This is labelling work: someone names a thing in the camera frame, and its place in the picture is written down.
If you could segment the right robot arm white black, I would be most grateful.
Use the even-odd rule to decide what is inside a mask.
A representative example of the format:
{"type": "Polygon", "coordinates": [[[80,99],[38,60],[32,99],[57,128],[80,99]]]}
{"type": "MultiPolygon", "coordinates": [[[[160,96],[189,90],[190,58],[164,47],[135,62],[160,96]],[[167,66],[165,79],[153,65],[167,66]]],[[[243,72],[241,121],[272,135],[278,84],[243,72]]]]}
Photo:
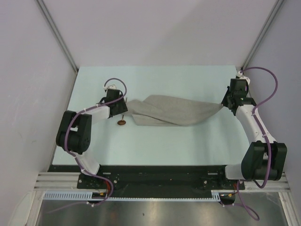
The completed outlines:
{"type": "Polygon", "coordinates": [[[234,180],[278,181],[283,173],[287,147],[268,132],[256,102],[247,96],[248,88],[247,79],[231,79],[222,100],[241,123],[250,144],[240,164],[227,165],[218,175],[217,184],[222,189],[228,189],[234,180]]]}

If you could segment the grey cloth napkin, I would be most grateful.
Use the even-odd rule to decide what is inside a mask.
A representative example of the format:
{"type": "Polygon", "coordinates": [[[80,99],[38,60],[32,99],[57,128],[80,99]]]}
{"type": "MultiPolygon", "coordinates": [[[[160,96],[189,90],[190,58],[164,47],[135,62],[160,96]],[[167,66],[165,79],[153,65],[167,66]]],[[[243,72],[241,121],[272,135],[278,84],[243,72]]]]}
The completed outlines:
{"type": "Polygon", "coordinates": [[[138,126],[191,126],[202,123],[218,113],[223,106],[164,95],[150,95],[143,101],[127,102],[126,116],[138,126]]]}

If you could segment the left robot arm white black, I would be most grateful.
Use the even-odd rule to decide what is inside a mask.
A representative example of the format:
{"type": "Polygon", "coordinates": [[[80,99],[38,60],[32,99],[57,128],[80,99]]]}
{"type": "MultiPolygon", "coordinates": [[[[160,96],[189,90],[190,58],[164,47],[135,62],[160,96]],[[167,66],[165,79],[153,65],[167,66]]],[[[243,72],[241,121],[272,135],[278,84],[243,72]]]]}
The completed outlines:
{"type": "Polygon", "coordinates": [[[80,112],[65,111],[56,135],[56,145],[71,155],[82,173],[89,175],[87,182],[93,188],[103,185],[100,164],[90,150],[92,126],[100,121],[127,112],[124,94],[119,89],[107,89],[106,96],[96,105],[80,112]]]}

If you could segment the copper spoon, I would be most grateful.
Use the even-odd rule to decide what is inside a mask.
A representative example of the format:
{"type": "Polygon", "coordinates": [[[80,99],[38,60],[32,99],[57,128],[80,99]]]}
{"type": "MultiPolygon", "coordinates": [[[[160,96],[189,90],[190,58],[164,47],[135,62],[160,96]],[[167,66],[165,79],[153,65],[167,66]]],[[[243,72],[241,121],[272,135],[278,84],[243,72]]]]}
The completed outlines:
{"type": "Polygon", "coordinates": [[[125,117],[125,115],[123,114],[122,117],[121,117],[121,120],[119,120],[119,121],[117,122],[118,125],[122,126],[122,125],[125,125],[125,124],[126,124],[126,121],[124,120],[124,117],[125,117]]]}

